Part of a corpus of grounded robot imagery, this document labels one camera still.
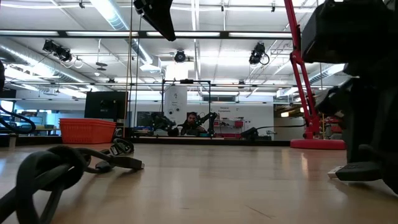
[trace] wooden floor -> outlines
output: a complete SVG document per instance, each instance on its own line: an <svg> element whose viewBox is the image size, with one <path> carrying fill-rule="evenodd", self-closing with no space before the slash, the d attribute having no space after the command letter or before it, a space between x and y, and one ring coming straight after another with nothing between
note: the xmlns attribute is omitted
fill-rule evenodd
<svg viewBox="0 0 398 224"><path fill-rule="evenodd" d="M47 148L0 152L0 196L13 188L21 161ZM64 191L52 223L398 223L398 199L382 183L328 179L344 151L136 144L134 157L145 170L85 174ZM47 197L35 195L39 211ZM5 223L17 223L15 214Z"/></svg>

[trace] person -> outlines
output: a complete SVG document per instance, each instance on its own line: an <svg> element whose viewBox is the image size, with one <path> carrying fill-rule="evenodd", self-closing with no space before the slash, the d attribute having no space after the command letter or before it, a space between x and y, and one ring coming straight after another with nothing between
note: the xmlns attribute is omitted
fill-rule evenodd
<svg viewBox="0 0 398 224"><path fill-rule="evenodd" d="M200 133L207 133L203 127L196 125L197 118L198 114L196 112L188 113L185 122L179 125L182 126L181 135L188 134L198 136Z"/></svg>

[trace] red stand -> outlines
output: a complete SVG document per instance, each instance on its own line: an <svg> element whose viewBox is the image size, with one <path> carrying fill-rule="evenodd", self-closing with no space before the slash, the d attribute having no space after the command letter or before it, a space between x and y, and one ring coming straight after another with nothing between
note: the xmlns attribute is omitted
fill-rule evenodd
<svg viewBox="0 0 398 224"><path fill-rule="evenodd" d="M294 139L290 142L291 147L301 149L344 149L345 144L342 140L320 140L314 139L314 135L319 134L320 122L319 117L315 113L315 100L312 95L310 81L308 79L307 69L305 63L301 58L300 49L300 25L297 24L296 15L294 13L294 7L292 0L285 0L285 7L287 18L289 20L290 30L293 38L293 52L290 53L290 61L292 62L294 77L296 79L298 93L300 95L301 104L304 109L304 118L307 127L305 128L304 138L305 139ZM307 90L308 104L304 95L303 86L301 84L301 78L299 74L300 66L305 88Z"/></svg>

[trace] red basket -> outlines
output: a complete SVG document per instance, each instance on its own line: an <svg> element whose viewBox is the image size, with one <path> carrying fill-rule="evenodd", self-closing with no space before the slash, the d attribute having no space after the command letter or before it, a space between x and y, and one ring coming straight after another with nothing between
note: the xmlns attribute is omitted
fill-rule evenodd
<svg viewBox="0 0 398 224"><path fill-rule="evenodd" d="M63 143L98 144L112 141L115 122L101 119L60 118Z"/></svg>

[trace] black monitor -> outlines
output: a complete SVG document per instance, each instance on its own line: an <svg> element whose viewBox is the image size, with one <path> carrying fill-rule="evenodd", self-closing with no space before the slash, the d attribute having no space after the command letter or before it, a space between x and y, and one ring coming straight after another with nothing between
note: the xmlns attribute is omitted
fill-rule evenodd
<svg viewBox="0 0 398 224"><path fill-rule="evenodd" d="M85 118L124 119L126 112L126 92L98 91L88 92Z"/></svg>

